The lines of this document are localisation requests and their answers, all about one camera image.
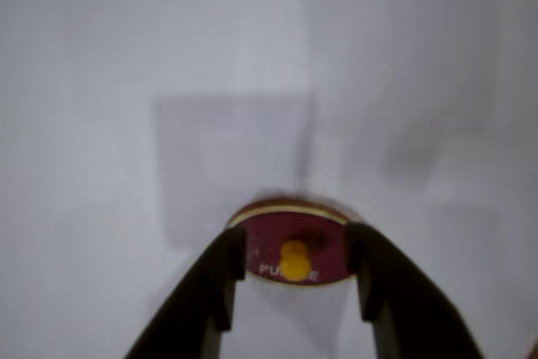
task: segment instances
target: yellow dot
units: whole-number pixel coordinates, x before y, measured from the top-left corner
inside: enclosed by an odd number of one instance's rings
[[[301,240],[288,240],[282,244],[282,247],[280,248],[280,255],[288,256],[290,254],[307,256],[309,254],[309,249]]]
[[[309,277],[312,266],[307,246],[299,240],[286,241],[280,249],[280,273],[288,281],[300,282]]]

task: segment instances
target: white surface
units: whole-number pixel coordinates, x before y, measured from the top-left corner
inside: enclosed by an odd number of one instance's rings
[[[487,357],[522,357],[537,26],[536,0],[0,0],[0,356],[121,357],[198,253],[164,231],[163,98],[314,89],[310,189],[414,258]],[[295,321],[311,297],[263,293],[247,319],[240,288],[235,320],[266,357],[373,356],[353,293],[336,342]],[[251,357],[229,337],[223,357]]]

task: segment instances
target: red disc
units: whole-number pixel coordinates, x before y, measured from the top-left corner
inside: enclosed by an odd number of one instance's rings
[[[325,204],[296,198],[257,201],[238,211],[228,226],[247,231],[247,270],[267,280],[300,286],[350,277],[345,264],[344,226],[348,217]],[[309,275],[291,282],[281,273],[281,247],[301,240],[308,247]]]

